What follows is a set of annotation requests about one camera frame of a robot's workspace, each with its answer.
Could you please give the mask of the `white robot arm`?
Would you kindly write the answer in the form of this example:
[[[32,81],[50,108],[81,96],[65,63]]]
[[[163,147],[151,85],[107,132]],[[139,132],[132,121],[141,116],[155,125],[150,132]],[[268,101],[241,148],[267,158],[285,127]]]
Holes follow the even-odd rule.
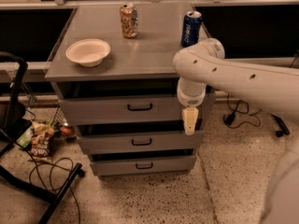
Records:
[[[179,75],[185,133],[194,133],[206,86],[225,91],[262,110],[299,124],[299,70],[224,58],[215,38],[181,49],[173,59]],[[259,224],[299,224],[299,140],[286,147],[270,178]]]

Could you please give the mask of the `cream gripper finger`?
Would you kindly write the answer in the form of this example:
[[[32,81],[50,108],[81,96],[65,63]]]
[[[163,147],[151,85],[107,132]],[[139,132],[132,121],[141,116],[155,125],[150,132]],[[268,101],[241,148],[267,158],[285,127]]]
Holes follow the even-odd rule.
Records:
[[[193,135],[195,124],[198,118],[198,109],[196,107],[186,107],[182,110],[184,131],[187,135]]]

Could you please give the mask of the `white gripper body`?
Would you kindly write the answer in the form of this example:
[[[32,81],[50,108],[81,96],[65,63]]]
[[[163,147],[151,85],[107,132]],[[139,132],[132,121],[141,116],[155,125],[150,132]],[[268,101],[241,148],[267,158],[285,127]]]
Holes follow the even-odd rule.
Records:
[[[178,80],[177,97],[185,107],[197,107],[203,103],[206,96],[206,84],[193,82],[181,77]]]

